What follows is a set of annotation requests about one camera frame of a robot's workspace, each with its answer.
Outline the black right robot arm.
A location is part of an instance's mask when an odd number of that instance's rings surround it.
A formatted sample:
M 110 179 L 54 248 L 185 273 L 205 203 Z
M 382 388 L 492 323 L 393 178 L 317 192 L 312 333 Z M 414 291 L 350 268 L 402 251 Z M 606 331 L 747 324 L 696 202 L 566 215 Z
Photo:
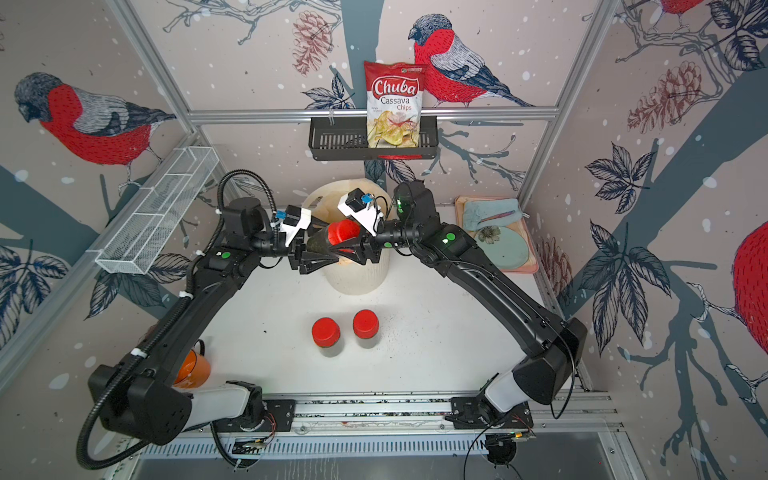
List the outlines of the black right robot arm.
M 355 241 L 341 243 L 339 253 L 365 263 L 376 262 L 383 248 L 408 248 L 423 265 L 484 306 L 525 355 L 483 387 L 481 402 L 498 413 L 528 400 L 553 404 L 563 386 L 575 377 L 586 326 L 577 318 L 565 320 L 535 301 L 491 262 L 465 230 L 442 221 L 433 194 L 423 182 L 399 184 L 391 205 L 396 212 L 393 220 L 370 193 L 356 188 L 342 195 L 339 211 L 364 232 Z

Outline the glass jar with tea leaves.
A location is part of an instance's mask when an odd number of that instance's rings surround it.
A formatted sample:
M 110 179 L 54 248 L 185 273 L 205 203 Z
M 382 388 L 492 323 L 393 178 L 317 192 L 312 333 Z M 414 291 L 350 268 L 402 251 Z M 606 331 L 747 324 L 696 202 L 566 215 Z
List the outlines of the glass jar with tea leaves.
M 333 246 L 343 243 L 339 233 L 341 226 L 341 222 L 335 222 L 313 233 L 307 239 L 307 250 L 309 252 L 320 254 L 329 253 Z

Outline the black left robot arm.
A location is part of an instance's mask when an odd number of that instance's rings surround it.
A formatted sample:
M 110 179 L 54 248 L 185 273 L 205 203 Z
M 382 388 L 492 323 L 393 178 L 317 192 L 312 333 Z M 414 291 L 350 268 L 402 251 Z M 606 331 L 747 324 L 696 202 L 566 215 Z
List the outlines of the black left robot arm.
M 308 239 L 327 227 L 296 206 L 270 217 L 256 198 L 239 198 L 221 208 L 209 245 L 190 265 L 177 303 L 117 365 L 101 365 L 90 376 L 94 405 L 78 435 L 78 454 L 87 456 L 95 425 L 136 439 L 139 448 L 165 445 L 191 427 L 230 418 L 260 425 L 266 412 L 259 386 L 228 381 L 187 393 L 176 379 L 209 323 L 263 258 L 286 258 L 302 274 L 336 262 L 336 256 L 307 247 Z

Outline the red jar lid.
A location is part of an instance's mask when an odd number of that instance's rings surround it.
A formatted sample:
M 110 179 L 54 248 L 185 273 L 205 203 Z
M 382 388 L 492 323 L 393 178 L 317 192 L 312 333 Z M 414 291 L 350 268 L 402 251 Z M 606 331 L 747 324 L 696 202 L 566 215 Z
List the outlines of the red jar lid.
M 360 235 L 360 225 L 350 219 L 334 222 L 327 228 L 328 242 L 335 246 Z

